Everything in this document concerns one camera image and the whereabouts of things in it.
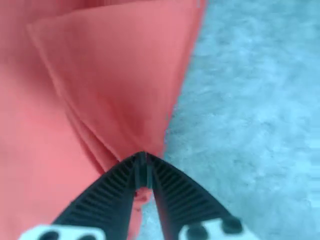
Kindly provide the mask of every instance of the fabric fold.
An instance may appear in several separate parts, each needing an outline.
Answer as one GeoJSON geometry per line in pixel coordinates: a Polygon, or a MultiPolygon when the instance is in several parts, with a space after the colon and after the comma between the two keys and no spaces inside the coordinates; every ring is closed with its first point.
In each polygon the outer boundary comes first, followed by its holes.
{"type": "MultiPolygon", "coordinates": [[[[98,174],[139,151],[163,154],[204,6],[204,0],[133,1],[28,25],[61,107],[98,174]]],[[[141,207],[150,196],[147,189],[137,193],[129,239],[138,235],[141,207]]],[[[36,212],[31,204],[23,206],[36,212]]]]}

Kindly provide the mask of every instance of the floor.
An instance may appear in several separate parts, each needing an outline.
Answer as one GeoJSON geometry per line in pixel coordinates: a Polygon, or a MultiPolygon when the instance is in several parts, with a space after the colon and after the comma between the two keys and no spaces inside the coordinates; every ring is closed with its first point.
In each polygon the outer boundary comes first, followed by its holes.
{"type": "MultiPolygon", "coordinates": [[[[319,12],[319,0],[208,0],[167,132],[165,159],[261,240],[320,239],[319,12]]],[[[162,240],[154,201],[143,216],[138,240],[162,240]]]]}

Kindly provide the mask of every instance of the red cloth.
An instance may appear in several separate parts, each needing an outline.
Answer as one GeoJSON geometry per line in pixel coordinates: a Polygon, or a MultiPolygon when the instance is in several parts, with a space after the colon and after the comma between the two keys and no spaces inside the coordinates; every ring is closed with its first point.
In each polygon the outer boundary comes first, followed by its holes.
{"type": "MultiPolygon", "coordinates": [[[[162,155],[203,10],[204,0],[0,0],[0,239],[50,223],[121,159],[162,155]]],[[[149,197],[134,200],[130,239],[149,197]]]]}

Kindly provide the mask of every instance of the black plastic grip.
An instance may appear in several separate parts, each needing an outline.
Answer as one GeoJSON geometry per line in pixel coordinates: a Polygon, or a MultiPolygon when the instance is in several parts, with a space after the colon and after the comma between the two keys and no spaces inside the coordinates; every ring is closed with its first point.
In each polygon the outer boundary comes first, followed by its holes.
{"type": "Polygon", "coordinates": [[[53,222],[101,228],[108,240],[126,240],[135,192],[153,189],[165,240],[185,225],[231,214],[203,187],[166,161],[138,152],[103,174],[53,222]]]}

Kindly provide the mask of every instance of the black hole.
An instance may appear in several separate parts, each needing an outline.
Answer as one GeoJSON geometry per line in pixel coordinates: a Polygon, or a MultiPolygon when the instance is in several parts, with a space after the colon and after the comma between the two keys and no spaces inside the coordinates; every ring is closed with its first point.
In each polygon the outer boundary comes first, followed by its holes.
{"type": "Polygon", "coordinates": [[[39,238],[39,240],[58,240],[58,238],[59,233],[56,231],[47,231],[39,238]]]}
{"type": "Polygon", "coordinates": [[[85,235],[80,237],[78,240],[96,240],[96,237],[93,235],[85,235]]]}
{"type": "Polygon", "coordinates": [[[201,224],[192,224],[186,232],[188,240],[207,240],[208,232],[201,224]]]}

